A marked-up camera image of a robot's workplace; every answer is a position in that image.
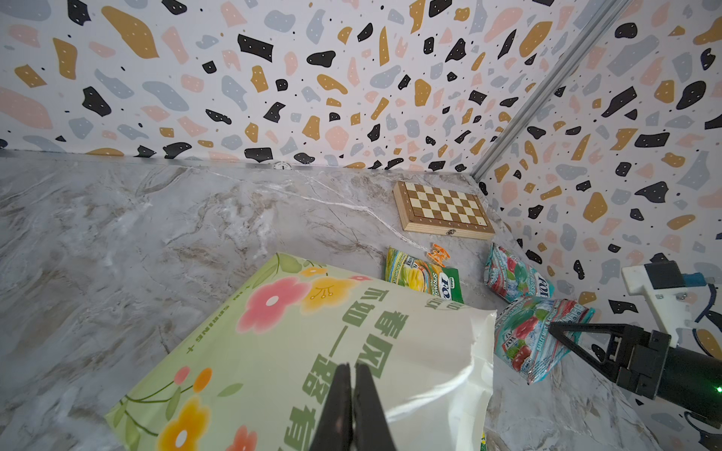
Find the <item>white paper gift bag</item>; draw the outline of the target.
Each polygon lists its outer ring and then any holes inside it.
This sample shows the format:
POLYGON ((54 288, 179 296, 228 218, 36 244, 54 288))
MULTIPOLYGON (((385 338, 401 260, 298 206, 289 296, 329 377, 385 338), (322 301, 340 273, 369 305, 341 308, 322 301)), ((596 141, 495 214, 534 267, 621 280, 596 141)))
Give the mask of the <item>white paper gift bag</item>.
POLYGON ((476 450, 496 312, 277 254, 125 395, 128 450, 307 450, 343 365, 366 366, 400 450, 476 450))

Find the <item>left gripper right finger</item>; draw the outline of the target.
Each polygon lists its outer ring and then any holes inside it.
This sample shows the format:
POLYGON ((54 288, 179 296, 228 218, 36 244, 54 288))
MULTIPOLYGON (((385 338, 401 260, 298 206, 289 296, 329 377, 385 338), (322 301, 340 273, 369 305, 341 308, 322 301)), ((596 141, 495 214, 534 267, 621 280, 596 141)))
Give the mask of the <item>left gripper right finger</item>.
POLYGON ((353 389, 353 440, 360 451, 396 451, 370 367, 357 364, 353 389))

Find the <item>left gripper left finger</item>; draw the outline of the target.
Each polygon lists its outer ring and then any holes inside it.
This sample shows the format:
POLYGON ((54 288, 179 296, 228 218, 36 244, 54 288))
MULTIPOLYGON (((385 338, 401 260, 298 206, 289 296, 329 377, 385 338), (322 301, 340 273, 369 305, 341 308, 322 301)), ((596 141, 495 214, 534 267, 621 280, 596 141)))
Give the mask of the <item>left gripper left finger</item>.
POLYGON ((348 451, 353 441, 351 368, 336 369, 309 451, 348 451))

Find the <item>green lemon candy packet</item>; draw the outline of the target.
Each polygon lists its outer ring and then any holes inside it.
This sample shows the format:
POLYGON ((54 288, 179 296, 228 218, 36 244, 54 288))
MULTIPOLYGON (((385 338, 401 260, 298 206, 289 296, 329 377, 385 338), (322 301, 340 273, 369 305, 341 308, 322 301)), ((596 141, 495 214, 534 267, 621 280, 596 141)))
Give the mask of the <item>green lemon candy packet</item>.
POLYGON ((459 271, 389 248, 385 281, 446 301, 464 303, 459 271))

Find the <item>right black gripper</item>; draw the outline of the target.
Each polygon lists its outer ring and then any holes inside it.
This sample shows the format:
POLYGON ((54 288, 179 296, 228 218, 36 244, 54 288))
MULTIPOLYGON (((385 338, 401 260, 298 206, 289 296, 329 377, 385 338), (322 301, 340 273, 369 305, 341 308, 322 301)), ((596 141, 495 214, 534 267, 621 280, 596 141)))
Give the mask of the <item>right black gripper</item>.
POLYGON ((555 321, 554 339, 616 385, 662 398, 705 423, 721 426, 721 361, 672 347, 671 336, 621 323, 555 321))

